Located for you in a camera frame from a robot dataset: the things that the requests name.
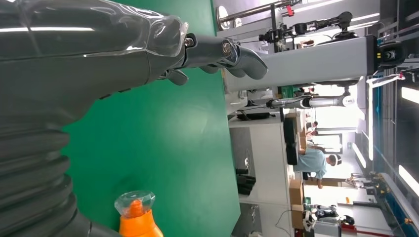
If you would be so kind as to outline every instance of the person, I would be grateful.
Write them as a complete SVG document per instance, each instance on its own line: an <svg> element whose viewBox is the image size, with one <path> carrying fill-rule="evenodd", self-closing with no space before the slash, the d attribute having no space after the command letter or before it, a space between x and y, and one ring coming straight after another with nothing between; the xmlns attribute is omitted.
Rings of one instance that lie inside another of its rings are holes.
<svg viewBox="0 0 419 237"><path fill-rule="evenodd" d="M318 123L317 121L314 121L314 122L310 125L310 127L308 127L308 126L309 126L309 124L307 124L307 131L312 132L312 131L317 130L317 126L318 126L318 125L319 125L319 123Z"/></svg>
<svg viewBox="0 0 419 237"><path fill-rule="evenodd" d="M306 150L298 152L298 164L294 165L295 172L315 172L317 179L317 187L323 188L322 178L327 172L327 164L336 166L342 164L339 155L330 155L328 157L324 154L325 149L322 147L309 147Z"/></svg>
<svg viewBox="0 0 419 237"><path fill-rule="evenodd" d="M305 134L306 140L309 142L313 142L313 137L319 135L319 132L314 130L312 132L308 131Z"/></svg>

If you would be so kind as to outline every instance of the cardboard box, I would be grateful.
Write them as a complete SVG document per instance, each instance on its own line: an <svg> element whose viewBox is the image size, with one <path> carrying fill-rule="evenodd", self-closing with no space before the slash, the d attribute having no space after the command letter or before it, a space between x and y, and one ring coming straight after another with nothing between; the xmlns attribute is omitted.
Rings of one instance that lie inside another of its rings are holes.
<svg viewBox="0 0 419 237"><path fill-rule="evenodd" d="M290 204L302 205L303 197L304 197L304 191L302 187L302 180L291 179L290 180Z"/></svg>
<svg viewBox="0 0 419 237"><path fill-rule="evenodd" d="M304 207L302 205L291 205L291 224L295 229L304 229L303 216Z"/></svg>
<svg viewBox="0 0 419 237"><path fill-rule="evenodd" d="M300 146L303 150L307 149L307 137L305 135L305 128L300 132Z"/></svg>

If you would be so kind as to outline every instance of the green table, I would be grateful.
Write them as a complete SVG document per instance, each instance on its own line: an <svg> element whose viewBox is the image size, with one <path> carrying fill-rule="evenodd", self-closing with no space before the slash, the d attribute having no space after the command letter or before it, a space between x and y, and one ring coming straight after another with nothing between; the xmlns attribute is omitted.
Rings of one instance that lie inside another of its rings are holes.
<svg viewBox="0 0 419 237"><path fill-rule="evenodd" d="M209 0L120 2L178 15L189 32L214 35ZM66 128L68 173L88 218L117 230L114 200L151 190L167 237L230 236L240 208L221 74L185 73L184 86L157 81L97 101Z"/></svg>

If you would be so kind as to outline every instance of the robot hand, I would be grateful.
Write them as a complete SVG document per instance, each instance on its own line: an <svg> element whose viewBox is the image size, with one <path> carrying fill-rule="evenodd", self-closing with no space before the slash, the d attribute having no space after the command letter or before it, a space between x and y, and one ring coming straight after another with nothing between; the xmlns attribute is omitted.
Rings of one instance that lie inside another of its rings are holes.
<svg viewBox="0 0 419 237"><path fill-rule="evenodd" d="M238 78L248 75L253 79L262 79L268 72L266 64L255 52L226 39L188 34L184 42L185 56L180 68L199 67L210 74L226 68ZM169 69L161 78L177 85L188 80L179 69Z"/></svg>

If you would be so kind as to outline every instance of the screw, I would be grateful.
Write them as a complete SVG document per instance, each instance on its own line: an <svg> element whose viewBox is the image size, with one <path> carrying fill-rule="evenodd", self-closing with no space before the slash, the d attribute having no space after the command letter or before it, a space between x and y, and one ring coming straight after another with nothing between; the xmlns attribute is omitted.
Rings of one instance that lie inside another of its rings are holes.
<svg viewBox="0 0 419 237"><path fill-rule="evenodd" d="M186 47L192 47L194 46L195 42L193 38L185 38L185 46Z"/></svg>
<svg viewBox="0 0 419 237"><path fill-rule="evenodd" d="M223 49L223 54L227 56L231 55L231 44L229 42L223 42L222 49Z"/></svg>

